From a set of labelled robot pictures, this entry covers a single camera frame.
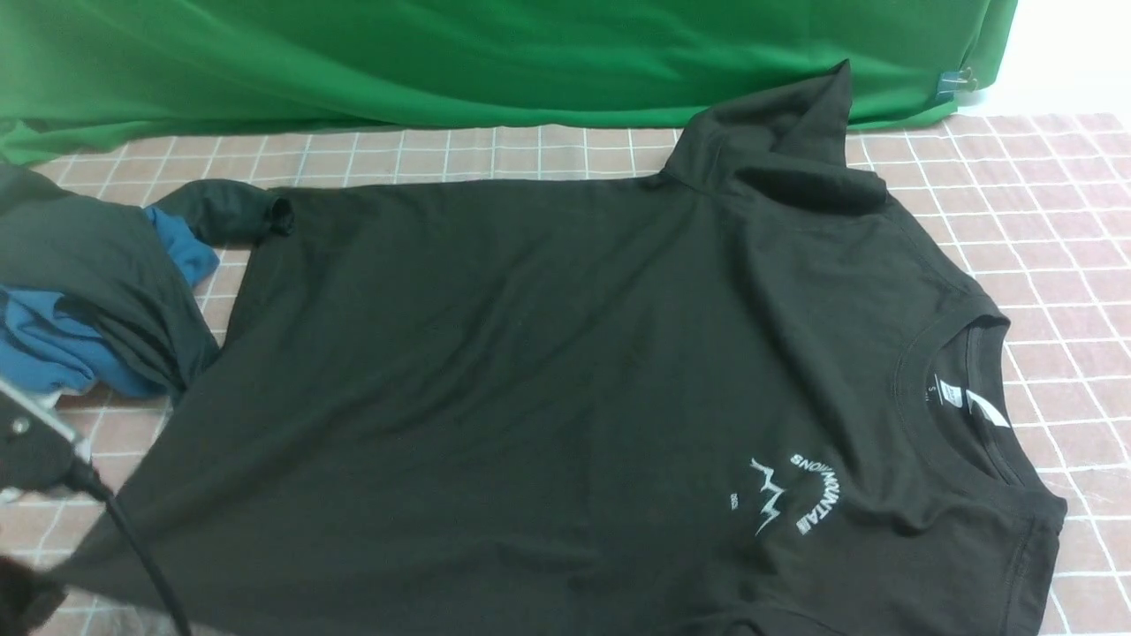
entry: blue cloth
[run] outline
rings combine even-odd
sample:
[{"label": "blue cloth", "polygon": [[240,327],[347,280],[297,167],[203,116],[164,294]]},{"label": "blue cloth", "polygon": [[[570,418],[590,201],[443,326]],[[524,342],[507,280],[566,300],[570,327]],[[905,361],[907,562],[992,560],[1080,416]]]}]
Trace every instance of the blue cloth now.
[{"label": "blue cloth", "polygon": [[[166,253],[195,287],[219,266],[216,252],[183,218],[145,209]],[[97,329],[60,308],[63,294],[0,285],[0,375],[24,390],[86,393],[98,380],[128,397],[162,387],[122,363]]]}]

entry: green cloth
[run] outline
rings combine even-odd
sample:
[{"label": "green cloth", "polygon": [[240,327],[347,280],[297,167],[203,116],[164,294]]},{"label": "green cloth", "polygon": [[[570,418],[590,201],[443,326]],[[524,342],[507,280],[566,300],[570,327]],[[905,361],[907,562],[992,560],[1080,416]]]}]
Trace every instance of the green cloth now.
[{"label": "green cloth", "polygon": [[1017,0],[0,2],[0,158],[161,135],[395,124],[679,127],[853,62],[856,126],[953,112]]}]

